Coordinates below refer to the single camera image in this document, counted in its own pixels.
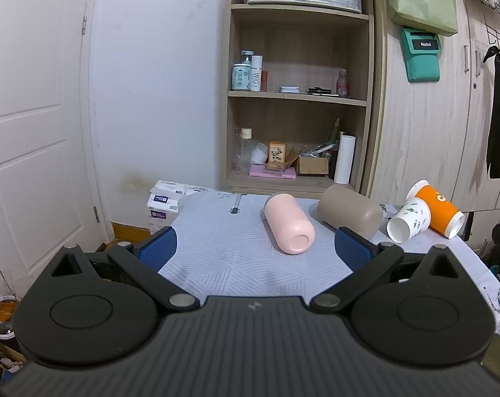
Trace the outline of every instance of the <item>paper towel roll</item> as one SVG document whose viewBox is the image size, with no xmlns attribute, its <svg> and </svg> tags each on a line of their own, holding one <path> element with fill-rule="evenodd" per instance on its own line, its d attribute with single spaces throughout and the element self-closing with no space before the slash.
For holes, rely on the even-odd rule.
<svg viewBox="0 0 500 397">
<path fill-rule="evenodd" d="M 351 175 L 351 165 L 353 164 L 353 153 L 355 152 L 354 136 L 340 136 L 340 146 L 338 148 L 338 158 L 336 159 L 335 178 L 336 184 L 348 184 Z"/>
</svg>

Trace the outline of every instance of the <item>shelf board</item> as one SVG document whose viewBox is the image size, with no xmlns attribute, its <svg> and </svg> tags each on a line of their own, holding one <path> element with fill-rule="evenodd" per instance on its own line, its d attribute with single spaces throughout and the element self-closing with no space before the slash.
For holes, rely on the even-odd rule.
<svg viewBox="0 0 500 397">
<path fill-rule="evenodd" d="M 235 21 L 243 23 L 271 23 L 277 25 L 343 26 L 367 25 L 368 15 L 337 9 L 284 4 L 232 4 Z"/>
<path fill-rule="evenodd" d="M 305 191 L 323 193 L 333 181 L 327 176 L 296 176 L 296 179 L 274 179 L 249 176 L 241 171 L 232 171 L 226 180 L 226 185 L 232 187 L 273 189 L 277 191 Z"/>
<path fill-rule="evenodd" d="M 228 91 L 228 97 L 279 98 L 285 100 L 302 100 L 304 102 L 347 104 L 361 107 L 366 107 L 367 105 L 364 100 L 310 94 L 284 94 L 283 92 Z"/>
</svg>

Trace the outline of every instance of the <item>teal box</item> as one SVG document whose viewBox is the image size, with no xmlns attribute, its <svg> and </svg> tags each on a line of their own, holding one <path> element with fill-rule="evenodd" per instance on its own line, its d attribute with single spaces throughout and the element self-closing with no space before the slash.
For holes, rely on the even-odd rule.
<svg viewBox="0 0 500 397">
<path fill-rule="evenodd" d="M 408 82 L 440 80 L 440 64 L 437 56 L 441 53 L 441 43 L 437 34 L 420 29 L 402 28 L 401 48 Z"/>
</svg>

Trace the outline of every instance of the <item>cabinet handle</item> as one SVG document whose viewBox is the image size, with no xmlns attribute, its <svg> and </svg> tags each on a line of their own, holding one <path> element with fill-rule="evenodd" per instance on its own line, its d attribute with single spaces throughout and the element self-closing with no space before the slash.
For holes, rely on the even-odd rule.
<svg viewBox="0 0 500 397">
<path fill-rule="evenodd" d="M 475 51 L 476 56 L 476 77 L 481 74 L 481 54 L 480 51 Z"/>
<path fill-rule="evenodd" d="M 470 68 L 469 68 L 469 46 L 464 45 L 464 62 L 465 62 L 465 67 L 464 67 L 464 72 L 467 73 Z"/>
</svg>

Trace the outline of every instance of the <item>orange paper cup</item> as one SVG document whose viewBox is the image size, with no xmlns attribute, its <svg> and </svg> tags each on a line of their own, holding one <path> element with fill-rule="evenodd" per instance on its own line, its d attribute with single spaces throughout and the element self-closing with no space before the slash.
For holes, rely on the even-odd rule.
<svg viewBox="0 0 500 397">
<path fill-rule="evenodd" d="M 464 214 L 429 185 L 426 180 L 420 180 L 412 187 L 406 198 L 410 197 L 418 197 L 428 204 L 431 214 L 431 228 L 446 238 L 452 239 L 464 225 Z"/>
</svg>

